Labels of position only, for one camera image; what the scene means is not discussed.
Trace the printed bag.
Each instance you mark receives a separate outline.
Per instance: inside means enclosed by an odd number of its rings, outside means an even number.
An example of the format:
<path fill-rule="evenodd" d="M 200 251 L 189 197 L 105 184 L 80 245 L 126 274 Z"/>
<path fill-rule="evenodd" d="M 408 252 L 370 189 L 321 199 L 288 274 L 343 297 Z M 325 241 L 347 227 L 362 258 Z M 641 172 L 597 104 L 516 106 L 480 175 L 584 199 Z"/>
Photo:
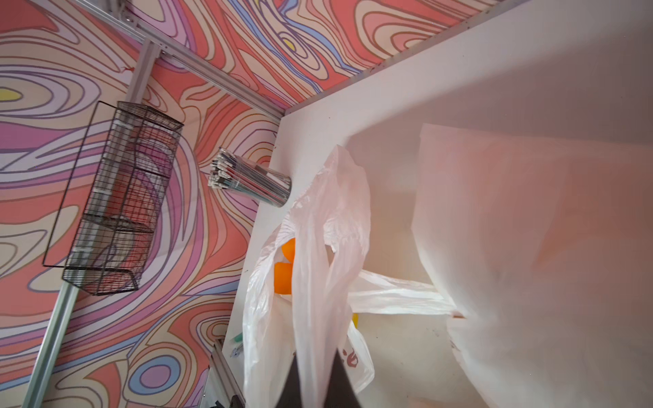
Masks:
<path fill-rule="evenodd" d="M 651 146 L 426 124 L 412 230 L 488 406 L 651 406 Z"/>

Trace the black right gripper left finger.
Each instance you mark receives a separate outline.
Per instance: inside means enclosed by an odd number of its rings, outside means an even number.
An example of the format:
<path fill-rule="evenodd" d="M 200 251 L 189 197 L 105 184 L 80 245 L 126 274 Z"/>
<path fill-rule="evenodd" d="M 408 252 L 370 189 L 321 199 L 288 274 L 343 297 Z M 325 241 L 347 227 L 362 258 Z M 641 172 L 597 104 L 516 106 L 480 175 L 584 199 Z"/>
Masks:
<path fill-rule="evenodd" d="M 294 356 L 276 408 L 302 408 L 297 357 Z"/>

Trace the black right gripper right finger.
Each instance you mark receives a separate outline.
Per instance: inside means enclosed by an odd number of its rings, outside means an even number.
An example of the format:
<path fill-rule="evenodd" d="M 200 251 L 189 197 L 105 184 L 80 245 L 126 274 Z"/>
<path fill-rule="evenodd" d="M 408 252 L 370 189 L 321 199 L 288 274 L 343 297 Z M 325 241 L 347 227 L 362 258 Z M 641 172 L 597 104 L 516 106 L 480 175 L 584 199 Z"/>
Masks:
<path fill-rule="evenodd" d="M 328 392 L 324 403 L 325 408 L 361 408 L 350 379 L 345 370 L 338 350 L 333 360 Z"/>

